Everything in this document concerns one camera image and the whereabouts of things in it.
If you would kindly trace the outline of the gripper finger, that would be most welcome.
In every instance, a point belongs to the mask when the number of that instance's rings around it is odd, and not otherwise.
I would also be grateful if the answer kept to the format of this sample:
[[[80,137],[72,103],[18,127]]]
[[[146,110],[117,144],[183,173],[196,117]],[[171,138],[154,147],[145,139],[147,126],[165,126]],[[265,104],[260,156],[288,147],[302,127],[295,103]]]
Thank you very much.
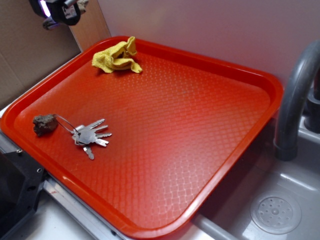
[[[34,13],[42,18],[48,18],[51,16],[51,12],[48,9],[45,0],[29,0],[32,10]]]

